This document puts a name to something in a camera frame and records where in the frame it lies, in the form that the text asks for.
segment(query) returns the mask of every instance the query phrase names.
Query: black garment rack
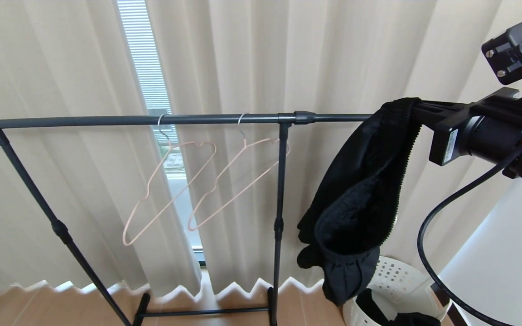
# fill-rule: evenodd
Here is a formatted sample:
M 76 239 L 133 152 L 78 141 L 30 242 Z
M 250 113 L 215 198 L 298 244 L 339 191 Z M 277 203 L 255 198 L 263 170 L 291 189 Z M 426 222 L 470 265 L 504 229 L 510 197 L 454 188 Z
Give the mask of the black garment rack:
M 205 114 L 205 115 L 165 115 L 161 119 L 161 124 L 167 125 L 198 125 L 198 124 L 279 124 L 279 165 L 277 181 L 277 215 L 273 231 L 275 233 L 275 255 L 273 287 L 267 289 L 267 306 L 238 308 L 238 309 L 217 309 L 199 310 L 187 312 L 147 312 L 150 295 L 145 293 L 140 301 L 135 318 L 132 322 L 128 320 L 122 312 L 114 298 L 87 262 L 86 258 L 72 240 L 68 229 L 62 221 L 58 220 L 52 208 L 48 205 L 45 198 L 39 192 L 31 176 L 21 163 L 19 157 L 13 150 L 9 139 L 3 129 L 14 128 L 41 128 L 41 127 L 65 127 L 65 126 L 124 126 L 124 125 L 156 125 L 159 117 L 141 115 L 123 115 L 107 117 L 55 117 L 55 118 L 23 118 L 23 119 L 1 119 L 0 120 L 0 146 L 7 155 L 9 161 L 31 192 L 39 207 L 43 210 L 56 235 L 64 242 L 74 258 L 90 277 L 90 280 L 97 287 L 108 304 L 114 309 L 122 324 L 125 326 L 140 326 L 144 318 L 165 317 L 165 316 L 190 316 L 200 314 L 222 314 L 222 313 L 244 313 L 244 312 L 269 312 L 270 326 L 277 326 L 277 290 L 279 287 L 279 264 L 281 256 L 281 236 L 283 233 L 283 200 L 285 188 L 285 159 L 287 152 L 287 139 L 289 128 L 292 125 L 306 125 L 314 122 L 359 122 L 366 120 L 370 114 L 316 114 L 307 111 L 296 111 L 293 113 L 273 113 L 273 114 Z

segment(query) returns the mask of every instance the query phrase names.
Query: white plastic basket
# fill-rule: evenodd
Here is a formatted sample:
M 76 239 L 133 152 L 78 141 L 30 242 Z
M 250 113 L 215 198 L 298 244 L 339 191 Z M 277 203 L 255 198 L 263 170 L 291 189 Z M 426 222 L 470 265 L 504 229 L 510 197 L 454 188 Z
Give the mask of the white plastic basket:
M 452 302 L 438 305 L 430 288 L 433 280 L 412 266 L 381 256 L 376 273 L 368 287 L 372 299 L 386 318 L 394 320 L 398 313 L 423 313 L 443 320 Z M 346 326 L 379 326 L 351 299 L 343 306 Z

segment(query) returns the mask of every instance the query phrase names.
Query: horizontal rod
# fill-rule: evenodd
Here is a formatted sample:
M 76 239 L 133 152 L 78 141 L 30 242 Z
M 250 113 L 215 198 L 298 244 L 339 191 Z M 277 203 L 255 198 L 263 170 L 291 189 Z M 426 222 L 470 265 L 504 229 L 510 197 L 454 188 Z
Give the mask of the horizontal rod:
M 169 316 L 196 316 L 200 314 L 231 314 L 231 313 L 249 313 L 249 312 L 266 312 L 269 307 L 254 308 L 237 308 L 237 309 L 217 309 L 217 310 L 197 310 L 193 312 L 163 312 L 163 313 L 141 313 L 138 317 L 169 317 Z
M 165 115 L 162 125 L 206 125 L 206 124 L 272 124 L 288 122 L 291 124 L 311 124 L 313 122 L 363 121 L 371 114 L 317 114 L 307 111 L 293 113 L 269 114 L 195 114 Z M 0 129 L 41 128 L 64 126 L 124 126 L 124 125 L 157 125 L 158 116 L 150 115 L 118 115 L 105 117 L 54 117 L 54 118 L 22 118 L 0 119 Z

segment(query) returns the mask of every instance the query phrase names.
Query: hanger hook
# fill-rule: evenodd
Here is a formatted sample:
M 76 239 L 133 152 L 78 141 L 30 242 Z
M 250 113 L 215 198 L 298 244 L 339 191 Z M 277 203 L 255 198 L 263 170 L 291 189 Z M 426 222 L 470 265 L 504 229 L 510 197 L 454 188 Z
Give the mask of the hanger hook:
M 170 145 L 171 142 L 170 142 L 170 138 L 168 138 L 168 135 L 165 134 L 164 132 L 162 132 L 162 129 L 161 129 L 161 126 L 160 126 L 160 120 L 162 120 L 162 117 L 164 117 L 166 115 L 166 113 L 164 114 L 161 114 L 160 117 L 158 118 L 158 131 L 162 134 L 162 136 L 165 136 L 166 137 L 166 140 L 168 141 L 168 144 Z
M 246 113 L 244 114 L 241 114 L 241 116 L 239 117 L 239 120 L 237 122 L 237 128 L 239 128 L 239 132 L 243 135 L 243 139 L 247 140 L 247 137 L 245 137 L 245 133 L 243 132 L 243 130 L 241 129 L 241 119 L 243 118 L 243 115 L 245 115 Z

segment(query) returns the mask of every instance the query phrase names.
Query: curtain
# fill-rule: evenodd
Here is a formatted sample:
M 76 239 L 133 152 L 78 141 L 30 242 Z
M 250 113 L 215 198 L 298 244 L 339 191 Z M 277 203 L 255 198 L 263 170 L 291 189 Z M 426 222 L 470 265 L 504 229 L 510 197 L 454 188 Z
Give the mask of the curtain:
M 0 2 L 0 118 L 143 115 L 145 106 L 116 3 Z M 8 130 L 27 171 L 107 286 L 178 285 L 196 295 L 200 270 L 174 210 L 132 246 L 122 229 L 159 154 L 151 128 Z M 171 198 L 164 173 L 129 236 Z M 91 281 L 0 149 L 0 291 L 10 283 Z
M 176 114 L 373 113 L 382 103 L 416 96 L 478 101 L 501 85 L 480 53 L 484 41 L 522 21 L 522 1 L 199 1 L 147 0 L 172 110 Z M 511 85 L 522 91 L 522 81 Z M 293 126 L 286 163 L 281 282 L 312 285 L 302 270 L 296 224 L 325 170 L 357 124 Z M 249 143 L 277 138 L 275 125 L 243 125 Z M 242 148 L 238 127 L 180 126 L 182 141 L 212 140 L 219 151 L 191 185 L 193 204 Z M 397 223 L 382 253 L 422 268 L 416 235 L 442 199 L 492 165 L 462 157 L 428 161 L 432 132 L 422 130 L 410 160 Z M 208 153 L 185 150 L 187 177 Z M 277 144 L 248 150 L 219 180 L 197 221 L 204 221 L 277 159 Z M 476 229 L 509 179 L 497 176 L 451 204 L 433 223 L 426 251 L 440 271 Z M 250 291 L 272 280 L 277 171 L 199 229 L 216 292 L 232 282 Z

